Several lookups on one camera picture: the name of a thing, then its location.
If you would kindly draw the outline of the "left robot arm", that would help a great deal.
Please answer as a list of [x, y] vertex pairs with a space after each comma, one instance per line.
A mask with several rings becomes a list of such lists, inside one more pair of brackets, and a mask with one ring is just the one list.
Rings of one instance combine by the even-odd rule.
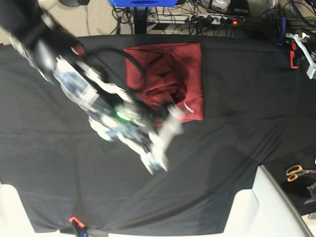
[[316, 79], [316, 2], [314, 0], [290, 0], [289, 8], [297, 17], [297, 31], [288, 33], [290, 45], [290, 67], [297, 69], [306, 60], [306, 75]]

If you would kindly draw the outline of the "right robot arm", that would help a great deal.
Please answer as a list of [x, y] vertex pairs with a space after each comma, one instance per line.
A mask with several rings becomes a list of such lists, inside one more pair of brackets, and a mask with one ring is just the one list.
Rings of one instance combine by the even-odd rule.
[[48, 82], [58, 82], [66, 96], [89, 116], [89, 123], [107, 141], [119, 139], [136, 152], [150, 173], [168, 169], [165, 152], [182, 132], [191, 109], [175, 104], [155, 111], [134, 93], [107, 81], [81, 42], [36, 0], [3, 0], [0, 26], [9, 33], [15, 50]]

